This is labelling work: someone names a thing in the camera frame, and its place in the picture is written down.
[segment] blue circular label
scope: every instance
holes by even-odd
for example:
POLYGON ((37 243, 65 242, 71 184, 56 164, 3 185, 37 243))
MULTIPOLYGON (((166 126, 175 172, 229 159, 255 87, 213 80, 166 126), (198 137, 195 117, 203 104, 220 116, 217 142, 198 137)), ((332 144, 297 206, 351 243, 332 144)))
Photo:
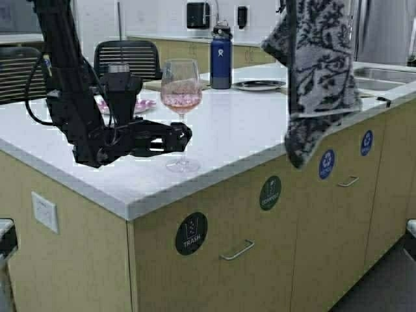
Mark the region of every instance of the blue circular label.
POLYGON ((319 163, 319 177, 322 180, 327 179, 335 166, 335 152, 329 149, 324 153, 319 163))
POLYGON ((363 137, 363 141, 361 142, 361 155, 362 156, 367 156, 370 153, 373 140, 374 140, 374 135, 372 134, 371 130, 368 130, 363 137))

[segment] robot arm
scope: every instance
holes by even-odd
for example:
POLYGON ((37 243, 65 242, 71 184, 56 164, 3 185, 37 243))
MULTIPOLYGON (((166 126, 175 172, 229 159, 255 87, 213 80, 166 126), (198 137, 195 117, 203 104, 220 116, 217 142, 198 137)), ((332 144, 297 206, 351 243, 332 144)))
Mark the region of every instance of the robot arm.
POLYGON ((141 78, 123 66, 115 66, 116 70, 97 81, 81 53, 70 0, 28 1, 34 3, 57 87, 48 93, 47 106, 53 123, 73 144, 77 163, 99 168, 126 155, 151 157, 185 150, 192 131, 183 123, 167 126, 133 118, 141 78), (104 124, 91 76, 104 88, 102 95, 110 105, 114 127, 104 124))

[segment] blue water bottle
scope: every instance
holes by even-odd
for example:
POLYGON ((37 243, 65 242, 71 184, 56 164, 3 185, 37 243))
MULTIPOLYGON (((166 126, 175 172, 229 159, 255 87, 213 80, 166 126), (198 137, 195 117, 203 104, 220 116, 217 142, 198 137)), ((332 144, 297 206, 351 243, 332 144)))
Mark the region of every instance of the blue water bottle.
POLYGON ((231 28, 217 25, 211 42, 211 88, 230 89, 232 84, 233 44, 231 28))

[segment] mesh chair back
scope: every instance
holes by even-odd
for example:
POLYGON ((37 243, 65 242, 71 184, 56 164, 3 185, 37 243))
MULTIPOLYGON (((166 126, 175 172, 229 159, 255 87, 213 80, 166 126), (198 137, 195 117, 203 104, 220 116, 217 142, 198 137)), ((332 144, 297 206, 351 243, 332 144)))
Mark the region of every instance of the mesh chair back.
POLYGON ((99 77, 107 73, 109 64, 127 63, 130 72, 143 79, 152 81, 162 79, 159 53, 149 41, 108 41, 96 48, 94 69, 99 77))
MULTIPOLYGON (((0 47, 0 105, 23 101, 25 86, 40 55, 33 47, 0 47)), ((33 76, 29 99, 46 97, 45 66, 33 76)))

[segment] pink plate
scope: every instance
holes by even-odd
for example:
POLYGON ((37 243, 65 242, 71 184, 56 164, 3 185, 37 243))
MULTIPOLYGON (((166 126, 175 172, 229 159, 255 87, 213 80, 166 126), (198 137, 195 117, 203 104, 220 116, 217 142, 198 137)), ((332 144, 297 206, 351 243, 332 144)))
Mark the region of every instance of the pink plate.
MULTIPOLYGON (((110 110, 107 104, 103 99, 97 99, 97 105, 99 108, 99 111, 104 115, 109 115, 110 110)), ((136 107, 135 107, 135 114, 140 114, 142 112, 146 112, 148 109, 153 108, 156 106, 156 102, 151 99, 141 99, 137 100, 136 107)))

